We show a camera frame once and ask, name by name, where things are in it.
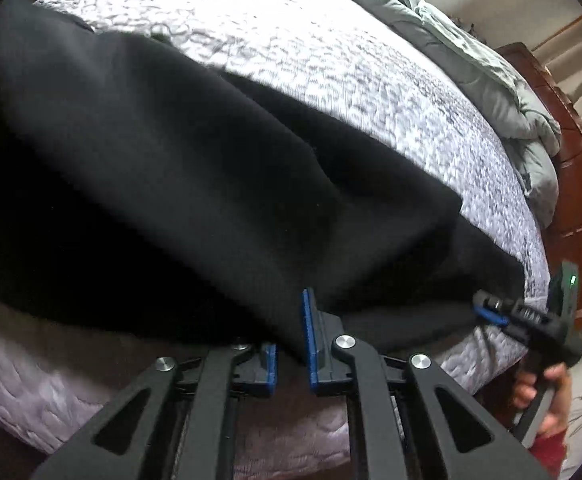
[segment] white quilted bed cover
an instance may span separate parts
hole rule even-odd
[[[494,131],[442,70],[350,0],[41,3],[98,32],[165,34],[200,63],[279,89],[398,150],[463,197],[462,215],[524,264],[527,301],[544,306],[542,240]],[[52,452],[156,357],[203,351],[0,304],[0,424]],[[436,360],[475,392],[522,353],[497,329],[476,328]],[[284,357],[279,376],[274,399],[241,404],[237,479],[291,478],[348,460],[343,402],[311,396],[305,371]]]

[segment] bed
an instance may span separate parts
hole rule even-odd
[[[276,88],[398,150],[463,198],[462,215],[523,263],[542,308],[542,238],[500,139],[453,81],[351,0],[41,0],[98,32],[166,37],[183,54]],[[491,327],[429,349],[475,393],[523,355]],[[0,426],[44,453],[156,357],[204,348],[35,319],[0,304]],[[293,478],[349,458],[343,401],[317,399],[282,356],[273,400],[241,404],[237,479]]]

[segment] wooden furniture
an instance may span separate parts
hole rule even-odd
[[[580,267],[576,326],[582,327],[582,118],[572,102],[556,86],[551,74],[540,66],[523,43],[498,49],[527,80],[547,110],[560,123],[562,147],[554,159],[559,197],[552,224],[543,232],[549,268],[554,272],[561,260]]]

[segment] person's arm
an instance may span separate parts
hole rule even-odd
[[[572,378],[564,363],[547,368],[544,376],[556,384],[556,394],[529,451],[545,466],[551,476],[557,479],[566,457],[564,437],[569,425]],[[535,384],[535,375],[524,371],[518,373],[512,401],[516,408],[523,410],[529,406],[537,394]]]

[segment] black garment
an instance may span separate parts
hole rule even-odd
[[[0,7],[0,300],[62,322],[304,348],[301,291],[379,349],[517,298],[460,198],[366,134],[140,36]]]

